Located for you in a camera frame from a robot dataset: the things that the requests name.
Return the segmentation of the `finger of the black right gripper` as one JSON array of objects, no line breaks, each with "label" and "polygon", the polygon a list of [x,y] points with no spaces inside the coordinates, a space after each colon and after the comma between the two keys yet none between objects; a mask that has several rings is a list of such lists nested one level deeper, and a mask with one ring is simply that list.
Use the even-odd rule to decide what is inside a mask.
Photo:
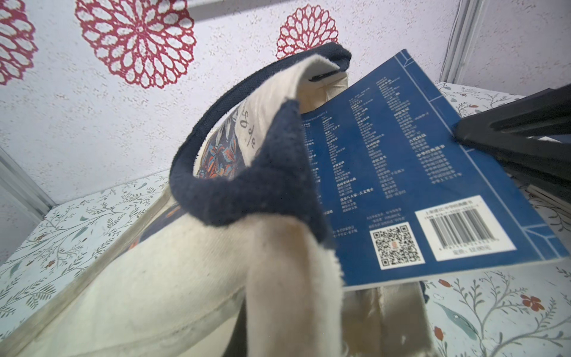
[{"label": "finger of the black right gripper", "polygon": [[454,136],[517,179],[570,202],[569,85],[463,118]]}]

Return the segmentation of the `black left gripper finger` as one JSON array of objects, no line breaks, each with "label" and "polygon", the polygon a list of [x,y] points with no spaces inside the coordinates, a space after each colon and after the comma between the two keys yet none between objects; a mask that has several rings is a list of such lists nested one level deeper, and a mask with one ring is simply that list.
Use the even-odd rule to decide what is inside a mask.
[{"label": "black left gripper finger", "polygon": [[243,303],[236,320],[233,333],[228,342],[223,357],[247,357],[248,356],[248,328],[247,308]]}]

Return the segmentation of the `beige canvas tote bag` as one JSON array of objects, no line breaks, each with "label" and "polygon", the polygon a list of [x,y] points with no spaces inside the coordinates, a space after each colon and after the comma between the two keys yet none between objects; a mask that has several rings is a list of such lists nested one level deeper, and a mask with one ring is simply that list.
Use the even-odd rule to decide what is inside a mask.
[{"label": "beige canvas tote bag", "polygon": [[156,204],[1,343],[3,356],[436,356],[421,283],[343,291],[301,116],[342,93],[337,43],[226,92]]}]

